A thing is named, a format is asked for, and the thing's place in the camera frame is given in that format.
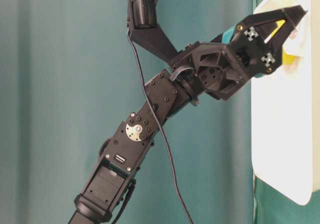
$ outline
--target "green curtain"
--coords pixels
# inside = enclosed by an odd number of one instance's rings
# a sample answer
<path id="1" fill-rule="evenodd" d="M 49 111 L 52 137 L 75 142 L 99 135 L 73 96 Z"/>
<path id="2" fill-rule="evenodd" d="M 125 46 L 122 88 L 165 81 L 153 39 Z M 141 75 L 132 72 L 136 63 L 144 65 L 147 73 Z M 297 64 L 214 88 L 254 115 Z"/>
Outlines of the green curtain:
<path id="1" fill-rule="evenodd" d="M 253 5 L 262 0 L 253 0 Z M 277 190 L 257 179 L 255 184 L 255 224 L 319 224 L 320 191 L 313 193 L 311 201 L 301 206 Z"/>
<path id="2" fill-rule="evenodd" d="M 67 223 L 100 145 L 144 103 L 128 0 L 0 0 L 0 222 Z M 178 50 L 252 12 L 252 0 L 159 0 Z M 146 80 L 165 64 L 138 48 Z M 252 223 L 250 87 L 200 97 L 165 126 L 195 223 Z M 121 223 L 186 223 L 158 135 Z"/>

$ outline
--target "black plastic part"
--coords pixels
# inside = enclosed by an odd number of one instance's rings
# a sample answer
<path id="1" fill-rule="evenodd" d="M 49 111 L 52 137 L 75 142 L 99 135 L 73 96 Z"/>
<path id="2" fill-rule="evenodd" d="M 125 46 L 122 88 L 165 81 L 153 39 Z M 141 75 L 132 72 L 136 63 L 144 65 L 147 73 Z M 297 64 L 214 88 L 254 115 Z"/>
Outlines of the black plastic part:
<path id="1" fill-rule="evenodd" d="M 127 26 L 135 43 L 168 63 L 178 52 L 156 22 L 156 3 L 157 0 L 129 0 Z"/>

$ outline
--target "yellow object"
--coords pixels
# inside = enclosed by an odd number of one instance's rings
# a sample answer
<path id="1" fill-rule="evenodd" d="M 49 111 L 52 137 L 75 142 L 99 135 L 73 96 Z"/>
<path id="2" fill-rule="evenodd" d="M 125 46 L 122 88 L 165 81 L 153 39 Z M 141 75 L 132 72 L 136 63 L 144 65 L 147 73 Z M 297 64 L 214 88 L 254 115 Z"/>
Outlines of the yellow object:
<path id="1" fill-rule="evenodd" d="M 276 24 L 278 25 L 278 27 L 271 33 L 271 37 L 274 36 L 276 34 L 276 32 L 280 29 L 280 27 L 285 23 L 284 20 L 280 20 L 278 21 Z M 288 55 L 285 50 L 282 50 L 282 64 L 284 65 L 291 65 L 293 64 L 294 60 L 295 60 L 295 56 L 294 55 Z"/>

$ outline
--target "teal curtain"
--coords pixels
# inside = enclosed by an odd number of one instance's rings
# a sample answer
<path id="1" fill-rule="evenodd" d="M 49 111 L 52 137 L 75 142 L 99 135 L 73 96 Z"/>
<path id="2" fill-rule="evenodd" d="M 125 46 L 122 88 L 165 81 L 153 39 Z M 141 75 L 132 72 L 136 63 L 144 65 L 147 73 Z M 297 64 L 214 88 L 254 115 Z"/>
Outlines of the teal curtain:
<path id="1" fill-rule="evenodd" d="M 253 0 L 253 5 L 262 0 Z M 277 190 L 257 179 L 255 184 L 255 224 L 319 224 L 320 191 L 312 194 L 311 201 L 301 206 Z"/>
<path id="2" fill-rule="evenodd" d="M 0 222 L 67 223 L 97 157 L 144 103 L 126 40 L 128 0 L 0 0 Z M 178 50 L 252 12 L 252 0 L 159 0 Z M 145 78 L 165 64 L 138 48 Z M 165 126 L 195 223 L 252 223 L 250 87 L 200 97 Z M 161 137 L 118 223 L 186 223 Z"/>

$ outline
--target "black cable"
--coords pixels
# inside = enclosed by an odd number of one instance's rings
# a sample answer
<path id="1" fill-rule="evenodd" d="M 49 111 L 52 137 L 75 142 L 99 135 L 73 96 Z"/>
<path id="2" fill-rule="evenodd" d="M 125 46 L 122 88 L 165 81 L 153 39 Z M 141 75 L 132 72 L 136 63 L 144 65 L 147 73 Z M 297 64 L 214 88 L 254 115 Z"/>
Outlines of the black cable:
<path id="1" fill-rule="evenodd" d="M 130 33 L 130 30 L 128 29 L 128 31 L 126 32 L 127 33 L 127 35 L 126 35 L 126 37 L 127 37 L 127 39 L 128 39 L 128 41 L 129 41 L 129 43 L 130 43 L 130 45 L 131 45 L 131 47 L 132 47 L 132 49 L 133 49 L 133 53 L 134 53 L 134 56 L 135 56 L 135 59 L 136 59 L 136 64 L 137 64 L 137 67 L 138 67 L 138 72 L 139 72 L 139 76 L 140 76 L 140 80 L 141 80 L 141 85 L 142 85 L 142 91 L 143 91 L 143 93 L 144 93 L 144 96 L 145 96 L 145 98 L 146 98 L 146 101 L 147 101 L 147 103 L 148 103 L 148 105 L 149 105 L 149 107 L 150 107 L 150 110 L 151 110 L 151 112 L 152 112 L 152 114 L 153 114 L 153 116 L 154 116 L 154 119 L 156 120 L 156 122 L 157 122 L 157 124 L 158 124 L 158 127 L 159 127 L 159 130 L 160 130 L 160 132 L 161 132 L 161 134 L 162 134 L 162 137 L 163 137 L 163 140 L 164 140 L 164 143 L 165 143 L 165 146 L 166 146 L 166 150 L 167 150 L 167 152 L 168 152 L 168 155 L 169 155 L 169 160 L 170 160 L 170 166 L 171 166 L 171 172 L 172 172 L 172 176 L 173 176 L 173 185 L 174 185 L 174 189 L 176 190 L 175 192 L 176 192 L 176 194 L 177 194 L 177 196 L 178 196 L 178 199 L 179 199 L 179 201 L 180 201 L 180 203 L 181 203 L 181 205 L 182 205 L 182 207 L 183 207 L 183 209 L 184 209 L 184 211 L 185 211 L 185 214 L 186 214 L 186 216 L 187 216 L 187 218 L 188 218 L 188 221 L 189 221 L 189 223 L 190 224 L 194 224 L 193 222 L 193 220 L 192 220 L 192 217 L 190 216 L 190 214 L 189 214 L 189 212 L 188 212 L 188 209 L 187 209 L 187 207 L 186 207 L 186 204 L 184 203 L 184 201 L 183 201 L 183 198 L 182 198 L 182 196 L 181 196 L 181 194 L 180 194 L 180 191 L 179 191 L 179 188 L 178 188 L 178 184 L 177 184 L 177 178 L 176 178 L 176 168 L 175 168 L 175 164 L 174 164 L 174 160 L 173 160 L 173 157 L 172 157 L 172 153 L 171 153 L 171 149 L 170 149 L 170 146 L 169 146 L 169 143 L 168 143 L 168 140 L 167 140 L 167 138 L 166 138 L 166 134 L 165 134 L 165 132 L 164 132 L 164 130 L 163 130 L 163 128 L 162 128 L 162 126 L 161 126 L 161 124 L 160 124 L 160 122 L 159 122 L 159 120 L 158 120 L 158 118 L 157 118 L 157 115 L 156 115 L 156 113 L 154 112 L 154 109 L 153 109 L 153 107 L 152 107 L 152 104 L 151 104 L 151 102 L 150 102 L 150 99 L 149 99 L 149 97 L 148 97 L 148 95 L 147 95 L 147 91 L 146 91 L 146 87 L 145 87 L 145 79 L 144 79 L 144 76 L 143 76 L 143 73 L 142 73 L 142 68 L 141 68 L 141 64 L 140 64 L 140 60 L 139 60 L 139 57 L 138 57 L 138 53 L 137 53 L 137 50 L 136 50 L 136 48 L 135 48 L 135 45 L 133 44 L 133 42 L 132 42 L 132 40 L 131 40 L 131 38 L 130 38 L 130 36 L 129 36 L 129 33 Z"/>

